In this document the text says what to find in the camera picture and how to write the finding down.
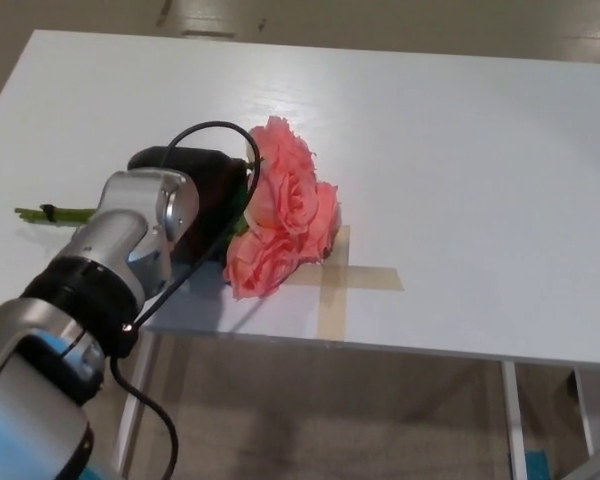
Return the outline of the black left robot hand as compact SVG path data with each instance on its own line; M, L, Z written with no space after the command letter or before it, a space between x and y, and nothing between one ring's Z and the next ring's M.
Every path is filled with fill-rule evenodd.
M247 197L247 166L216 150L154 146L106 182L98 225L113 229L95 259L141 280L169 279L179 262L226 263L231 231Z

